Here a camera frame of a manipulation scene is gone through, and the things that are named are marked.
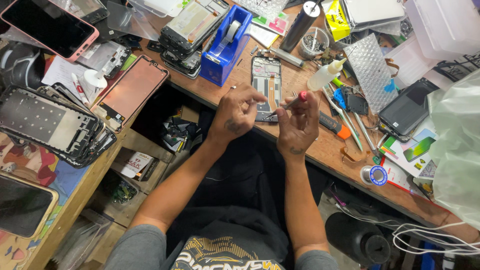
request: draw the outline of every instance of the hand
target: hand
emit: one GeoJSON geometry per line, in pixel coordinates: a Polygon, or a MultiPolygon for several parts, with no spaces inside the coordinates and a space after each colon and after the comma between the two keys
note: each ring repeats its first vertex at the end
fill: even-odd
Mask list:
{"type": "MultiPolygon", "coordinates": [[[[286,98],[280,106],[292,101],[295,97],[286,98]]],[[[284,108],[278,107],[276,114],[280,126],[280,135],[276,147],[282,154],[285,162],[305,160],[305,152],[318,137],[318,112],[319,99],[311,91],[307,92],[307,101],[297,103],[293,107],[292,116],[288,117],[284,108]]]]}
{"type": "Polygon", "coordinates": [[[226,93],[216,110],[208,137],[225,147],[252,129],[257,115],[257,102],[268,99],[251,85],[242,83],[226,93]]]}

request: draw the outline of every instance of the screwdriver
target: screwdriver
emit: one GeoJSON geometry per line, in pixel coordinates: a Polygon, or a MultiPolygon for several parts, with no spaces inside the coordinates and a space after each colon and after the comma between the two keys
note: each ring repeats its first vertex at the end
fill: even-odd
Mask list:
{"type": "Polygon", "coordinates": [[[320,113],[320,119],[318,122],[322,124],[322,126],[326,127],[328,130],[335,133],[342,139],[350,137],[351,133],[347,127],[333,120],[330,116],[324,114],[321,110],[318,112],[320,113]]]}
{"type": "MultiPolygon", "coordinates": [[[[293,105],[295,105],[299,102],[306,102],[306,101],[307,101],[307,91],[301,91],[297,98],[295,98],[294,100],[290,101],[289,103],[283,105],[282,108],[288,110],[293,105]]],[[[274,115],[276,115],[276,111],[272,112],[269,116],[265,117],[264,119],[267,119],[267,118],[272,117],[274,115]]]]}

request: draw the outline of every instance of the pink phone case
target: pink phone case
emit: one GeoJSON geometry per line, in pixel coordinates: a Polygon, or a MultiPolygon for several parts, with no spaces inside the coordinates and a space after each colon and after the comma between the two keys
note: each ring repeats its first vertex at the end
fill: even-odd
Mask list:
{"type": "MultiPolygon", "coordinates": [[[[15,27],[16,29],[18,29],[20,32],[22,32],[22,33],[24,33],[25,35],[29,36],[31,39],[33,39],[33,40],[35,40],[36,42],[42,44],[45,48],[47,48],[47,49],[49,49],[50,51],[52,51],[52,52],[54,52],[54,53],[57,54],[57,52],[54,51],[53,49],[47,47],[47,46],[46,46],[45,44],[43,44],[42,42],[36,40],[35,38],[31,37],[30,35],[28,35],[28,34],[25,33],[24,31],[22,31],[21,29],[17,28],[16,26],[12,25],[11,23],[9,23],[9,22],[7,22],[7,21],[5,21],[5,20],[3,19],[3,14],[4,14],[13,4],[15,4],[15,2],[17,2],[17,1],[18,1],[18,0],[14,0],[6,9],[4,9],[4,10],[2,11],[2,13],[0,13],[0,18],[1,18],[4,22],[6,22],[6,23],[8,23],[9,25],[11,25],[12,27],[15,27]]],[[[97,30],[95,27],[93,27],[91,24],[89,24],[89,23],[87,23],[86,21],[84,21],[84,20],[76,17],[75,15],[71,14],[70,12],[68,12],[68,10],[61,8],[59,5],[55,4],[54,2],[52,2],[52,1],[50,1],[50,0],[48,0],[48,1],[51,2],[52,4],[56,5],[58,8],[66,11],[67,13],[69,13],[70,15],[72,15],[73,17],[77,18],[79,21],[82,21],[82,22],[86,23],[87,25],[91,26],[91,27],[93,28],[93,30],[94,30],[94,31],[93,31],[93,34],[91,34],[91,35],[87,38],[87,40],[77,49],[77,51],[74,52],[74,53],[72,54],[72,56],[70,56],[69,58],[65,58],[65,57],[57,54],[58,56],[60,56],[60,57],[62,57],[63,59],[67,60],[68,62],[75,62],[75,60],[77,60],[77,58],[82,54],[82,52],[83,52],[84,50],[86,50],[86,49],[88,48],[88,46],[90,46],[90,45],[92,44],[92,42],[94,42],[94,40],[99,36],[99,32],[98,32],[98,30],[97,30]]]]}
{"type": "Polygon", "coordinates": [[[113,132],[119,133],[168,75],[166,68],[150,57],[140,55],[90,111],[102,119],[113,132]]]}

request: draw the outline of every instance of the tape dispenser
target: tape dispenser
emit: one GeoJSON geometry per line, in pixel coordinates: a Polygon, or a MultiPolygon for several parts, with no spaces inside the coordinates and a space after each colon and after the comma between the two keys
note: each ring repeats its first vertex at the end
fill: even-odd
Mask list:
{"type": "Polygon", "coordinates": [[[200,76],[222,86],[250,39],[252,14],[233,5],[216,31],[210,50],[202,53],[200,76]]]}

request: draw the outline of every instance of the forearm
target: forearm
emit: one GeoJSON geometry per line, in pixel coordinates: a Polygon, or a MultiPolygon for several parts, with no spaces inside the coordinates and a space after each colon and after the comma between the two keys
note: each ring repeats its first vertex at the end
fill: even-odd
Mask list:
{"type": "Polygon", "coordinates": [[[285,160],[285,217],[295,259],[309,250],[328,250],[325,227],[313,199],[304,159],[285,160]]]}
{"type": "Polygon", "coordinates": [[[129,227],[147,223],[166,233],[225,148],[213,139],[206,139],[188,160],[147,196],[129,227]]]}

